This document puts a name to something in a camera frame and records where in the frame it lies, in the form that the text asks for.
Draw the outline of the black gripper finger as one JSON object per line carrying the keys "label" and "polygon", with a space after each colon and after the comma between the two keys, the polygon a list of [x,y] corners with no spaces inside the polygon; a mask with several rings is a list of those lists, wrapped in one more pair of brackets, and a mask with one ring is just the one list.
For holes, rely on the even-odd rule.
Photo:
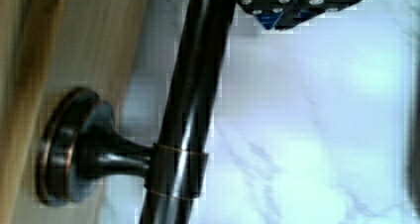
{"label": "black gripper finger", "polygon": [[340,12],[362,0],[238,0],[266,30],[289,30],[324,13]]}

